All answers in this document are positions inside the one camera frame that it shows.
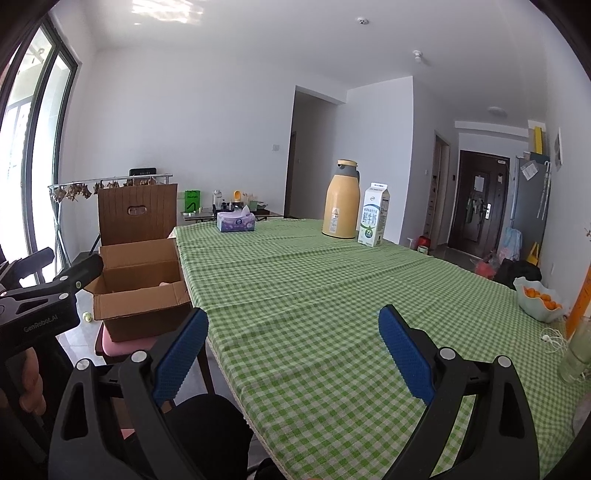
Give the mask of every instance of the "blue gripper pad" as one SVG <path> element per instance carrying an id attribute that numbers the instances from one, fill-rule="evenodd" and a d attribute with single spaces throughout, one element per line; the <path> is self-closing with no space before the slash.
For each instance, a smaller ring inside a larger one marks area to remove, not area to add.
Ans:
<path id="1" fill-rule="evenodd" d="M 208 327 L 207 314 L 201 309 L 197 310 L 158 364 L 152 391 L 157 406 L 177 396 L 178 389 L 205 343 Z"/>
<path id="2" fill-rule="evenodd" d="M 431 367 L 388 307 L 379 311 L 378 328 L 410 393 L 429 405 L 435 396 Z"/>

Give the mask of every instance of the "black window frame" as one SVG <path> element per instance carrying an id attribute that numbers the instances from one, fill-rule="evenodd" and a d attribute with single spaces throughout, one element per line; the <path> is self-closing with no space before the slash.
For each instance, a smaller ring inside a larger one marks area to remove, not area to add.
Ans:
<path id="1" fill-rule="evenodd" d="M 37 81 L 37 85 L 35 87 L 35 91 L 33 93 L 33 98 L 31 100 L 31 110 L 29 113 L 29 117 L 27 120 L 27 127 L 25 131 L 25 140 L 24 140 L 24 148 L 22 154 L 22 170 L 21 170 L 21 183 L 23 185 L 22 188 L 22 223 L 25 230 L 25 241 L 27 243 L 27 251 L 29 254 L 35 253 L 38 251 L 37 248 L 37 240 L 35 238 L 35 227 L 33 224 L 33 193 L 32 193 L 32 172 L 33 172 L 33 149 L 35 146 L 35 135 L 37 133 L 37 125 L 39 121 L 39 114 L 41 111 L 41 103 L 43 101 L 43 97 L 46 92 L 47 82 L 49 80 L 49 76 L 55 65 L 55 62 L 58 57 L 65 62 L 65 64 L 70 69 L 70 75 L 68 77 L 66 88 L 64 90 L 64 95 L 62 98 L 62 102 L 60 105 L 60 111 L 57 118 L 57 128 L 56 128 L 56 140 L 54 143 L 54 151 L 53 151 L 53 180 L 52 183 L 59 182 L 59 167 L 60 167 L 60 153 L 61 153 L 61 140 L 64 128 L 64 122 L 66 119 L 66 111 L 68 102 L 70 100 L 70 94 L 72 92 L 72 86 L 74 85 L 74 81 L 76 79 L 76 73 L 78 71 L 78 62 L 74 58 L 74 55 L 70 52 L 64 41 L 61 39 L 59 32 L 55 28 L 53 22 L 51 21 L 50 17 L 46 15 L 36 23 L 36 25 L 31 29 L 28 35 L 23 38 L 21 44 L 16 51 L 14 58 L 7 70 L 6 76 L 2 85 L 0 86 L 0 128 L 2 128 L 2 123 L 4 121 L 4 115 L 6 114 L 7 107 L 8 107 L 8 99 L 10 97 L 10 93 L 14 82 L 17 78 L 18 68 L 21 65 L 21 62 L 27 52 L 33 37 L 37 33 L 37 31 L 41 29 L 47 39 L 50 41 L 52 47 L 51 51 L 45 60 L 43 67 L 41 69 L 41 75 L 39 80 Z M 53 205 L 54 211 L 57 214 L 57 206 Z M 61 248 L 57 249 L 58 251 L 55 252 L 56 255 L 59 255 L 61 259 L 62 265 L 65 264 L 65 254 L 61 251 Z M 45 283 L 45 279 L 41 271 L 35 274 L 35 279 L 37 283 Z"/>

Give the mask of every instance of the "ceiling light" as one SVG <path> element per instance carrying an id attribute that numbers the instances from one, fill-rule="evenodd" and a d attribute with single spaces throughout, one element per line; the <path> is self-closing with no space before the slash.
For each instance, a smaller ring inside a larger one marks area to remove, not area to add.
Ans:
<path id="1" fill-rule="evenodd" d="M 203 8 L 189 0 L 132 0 L 131 12 L 163 22 L 199 23 Z"/>
<path id="2" fill-rule="evenodd" d="M 490 106 L 487 110 L 493 116 L 498 116 L 501 118 L 505 118 L 507 116 L 507 112 L 500 106 Z"/>

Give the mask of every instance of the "human hand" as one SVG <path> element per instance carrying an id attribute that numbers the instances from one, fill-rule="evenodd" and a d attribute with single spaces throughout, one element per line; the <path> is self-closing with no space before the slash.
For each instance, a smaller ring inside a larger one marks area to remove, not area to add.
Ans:
<path id="1" fill-rule="evenodd" d="M 28 348 L 25 351 L 21 381 L 22 387 L 25 389 L 25 393 L 19 399 L 21 408 L 27 413 L 35 412 L 37 415 L 43 415 L 47 408 L 43 397 L 43 379 L 39 375 L 39 362 L 33 348 Z M 8 399 L 5 393 L 0 390 L 0 408 L 7 407 Z"/>

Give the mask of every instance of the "white bowl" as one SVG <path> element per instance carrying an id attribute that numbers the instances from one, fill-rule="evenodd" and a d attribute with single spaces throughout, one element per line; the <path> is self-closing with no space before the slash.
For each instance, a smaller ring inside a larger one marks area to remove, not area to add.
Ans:
<path id="1" fill-rule="evenodd" d="M 523 287 L 535 288 L 540 293 L 547 293 L 552 297 L 556 303 L 561 303 L 560 297 L 556 290 L 549 290 L 544 287 L 539 281 L 530 281 L 525 277 L 516 278 L 513 282 L 517 293 L 517 303 L 521 309 L 530 317 L 535 318 L 538 322 L 551 323 L 560 318 L 564 314 L 564 309 L 548 310 L 542 299 L 531 299 L 525 295 Z"/>

